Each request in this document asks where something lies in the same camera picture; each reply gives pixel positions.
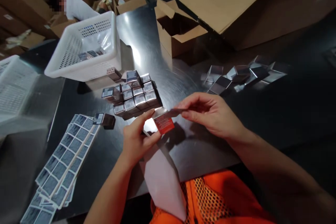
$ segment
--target white shirt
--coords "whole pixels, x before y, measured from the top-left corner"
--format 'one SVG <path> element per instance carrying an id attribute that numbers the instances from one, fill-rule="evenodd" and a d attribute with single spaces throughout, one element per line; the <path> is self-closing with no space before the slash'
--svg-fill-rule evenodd
<path id="1" fill-rule="evenodd" d="M 83 21 L 99 15 L 83 0 L 65 0 L 64 5 L 65 14 L 69 20 L 77 18 L 79 21 Z"/>

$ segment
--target cardboard box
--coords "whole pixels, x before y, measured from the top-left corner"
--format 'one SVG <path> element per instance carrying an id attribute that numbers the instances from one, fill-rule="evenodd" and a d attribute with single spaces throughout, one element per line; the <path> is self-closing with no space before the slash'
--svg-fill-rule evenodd
<path id="1" fill-rule="evenodd" d="M 192 17 L 179 9 L 175 0 L 157 0 L 154 10 L 160 42 L 171 57 L 189 51 L 194 47 L 196 38 L 207 33 Z"/>
<path id="2" fill-rule="evenodd" d="M 51 30 L 57 35 L 57 37 L 60 38 L 63 34 L 64 29 L 67 26 L 76 23 L 76 20 L 68 20 L 66 15 L 57 14 L 52 17 L 49 23 Z"/>
<path id="3" fill-rule="evenodd" d="M 119 1 L 120 0 L 113 0 L 114 12 L 116 15 L 135 10 L 147 4 L 146 0 L 123 0 L 125 3 L 119 5 Z"/>
<path id="4" fill-rule="evenodd" d="M 14 54 L 20 55 L 27 51 L 28 49 L 43 42 L 45 37 L 38 35 L 37 33 L 31 32 L 26 39 L 24 39 L 20 45 L 17 45 L 11 49 L 6 49 L 6 44 L 0 45 L 0 56 L 11 56 Z"/>
<path id="5" fill-rule="evenodd" d="M 309 26 L 336 0 L 180 0 L 236 50 Z"/>
<path id="6" fill-rule="evenodd" d="M 56 35 L 46 26 L 53 12 L 43 0 L 0 0 L 0 5 L 29 25 L 33 31 L 48 39 L 56 38 Z"/>
<path id="7" fill-rule="evenodd" d="M 19 36 L 30 28 L 15 15 L 0 6 L 0 27 L 15 36 Z"/>

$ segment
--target table surface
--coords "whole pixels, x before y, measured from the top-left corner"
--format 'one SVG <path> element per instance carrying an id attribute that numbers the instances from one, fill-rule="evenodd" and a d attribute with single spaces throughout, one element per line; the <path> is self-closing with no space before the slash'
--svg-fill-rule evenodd
<path id="1" fill-rule="evenodd" d="M 242 52 L 231 52 L 215 35 L 207 34 L 198 39 L 192 52 L 174 59 L 160 44 L 153 7 L 143 6 L 117 16 L 117 27 L 123 41 L 122 71 L 136 69 L 140 75 L 149 73 L 167 109 L 189 94 L 207 89 L 201 78 L 210 65 L 223 65 L 224 69 L 229 70 L 233 63 L 247 64 L 255 55 L 265 54 L 291 63 L 292 71 L 264 90 L 244 90 L 225 99 L 244 125 L 278 149 L 313 141 L 335 131 L 336 111 L 335 106 L 330 105 L 336 97 L 330 86 L 336 79 L 336 73 L 320 56 L 323 50 L 335 45 L 330 34 L 326 33 L 326 27 L 317 28 L 313 33 L 305 31 L 299 38 L 294 35 L 289 37 L 289 41 L 296 41 L 294 47 L 281 38 L 266 46 Z M 66 79 L 46 158 L 58 145 L 74 114 L 113 114 L 112 104 L 100 97 L 102 89 L 115 85 L 114 82 L 101 78 L 87 85 L 90 88 Z M 102 129 L 99 132 L 78 176 L 73 200 L 69 207 L 57 211 L 55 220 L 79 215 L 90 209 L 122 151 L 123 127 L 134 120 L 116 118 L 114 130 Z M 192 124 L 181 116 L 173 120 L 175 129 L 164 135 L 159 145 L 169 153 L 180 181 L 240 162 L 225 141 L 212 136 L 202 126 Z M 128 197 L 146 192 L 140 167 L 136 166 Z"/>

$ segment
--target stack of boxes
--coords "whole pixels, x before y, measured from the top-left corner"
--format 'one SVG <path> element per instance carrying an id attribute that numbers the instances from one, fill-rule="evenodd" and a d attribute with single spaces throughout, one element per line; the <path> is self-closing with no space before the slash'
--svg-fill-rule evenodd
<path id="1" fill-rule="evenodd" d="M 161 101 L 150 75 L 139 76 L 136 70 L 126 73 L 126 83 L 103 89 L 101 96 L 114 104 L 115 116 L 128 120 L 161 107 Z"/>

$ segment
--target orange safety vest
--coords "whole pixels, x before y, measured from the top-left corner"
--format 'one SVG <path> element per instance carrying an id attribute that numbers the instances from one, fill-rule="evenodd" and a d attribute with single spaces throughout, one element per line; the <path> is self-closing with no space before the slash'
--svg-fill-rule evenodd
<path id="1" fill-rule="evenodd" d="M 231 171 L 181 183 L 187 202 L 187 224 L 273 224 L 275 219 L 258 203 L 251 190 Z M 175 216 L 155 207 L 150 224 L 181 224 Z"/>

